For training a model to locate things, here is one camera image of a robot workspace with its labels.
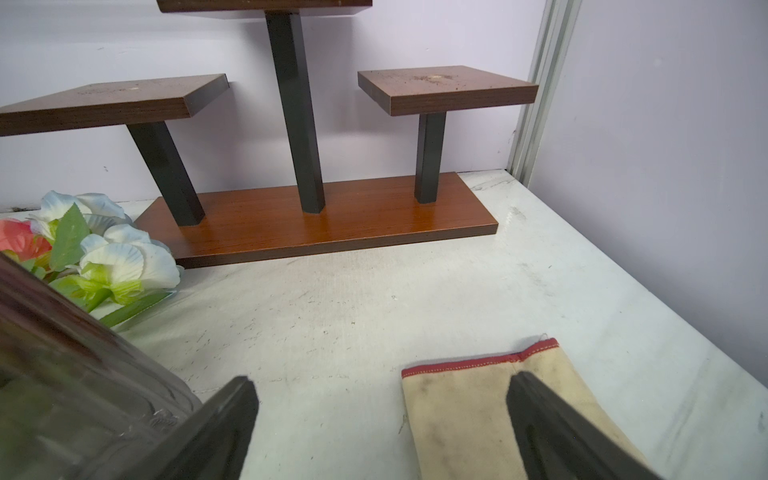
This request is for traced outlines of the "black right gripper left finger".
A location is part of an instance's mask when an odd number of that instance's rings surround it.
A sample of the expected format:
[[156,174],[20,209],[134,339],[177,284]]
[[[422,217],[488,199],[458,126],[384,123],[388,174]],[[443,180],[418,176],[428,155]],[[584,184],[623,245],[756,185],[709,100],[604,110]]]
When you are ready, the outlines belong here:
[[134,466],[136,479],[238,479],[259,411],[255,384],[228,382]]

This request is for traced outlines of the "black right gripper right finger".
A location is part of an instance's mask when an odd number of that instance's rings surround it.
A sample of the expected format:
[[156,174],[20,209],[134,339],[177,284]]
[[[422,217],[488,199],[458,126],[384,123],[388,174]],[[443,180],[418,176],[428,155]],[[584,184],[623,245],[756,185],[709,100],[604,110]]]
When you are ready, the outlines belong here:
[[511,377],[506,405],[530,479],[656,479],[530,372]]

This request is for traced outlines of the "pink rose flower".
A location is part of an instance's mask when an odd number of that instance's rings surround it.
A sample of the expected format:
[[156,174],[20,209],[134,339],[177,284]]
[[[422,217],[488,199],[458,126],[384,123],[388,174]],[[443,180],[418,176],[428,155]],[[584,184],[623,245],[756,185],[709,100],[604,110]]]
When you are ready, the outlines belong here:
[[52,250],[49,241],[36,234],[29,221],[1,220],[1,251],[12,253],[23,262],[36,259]]

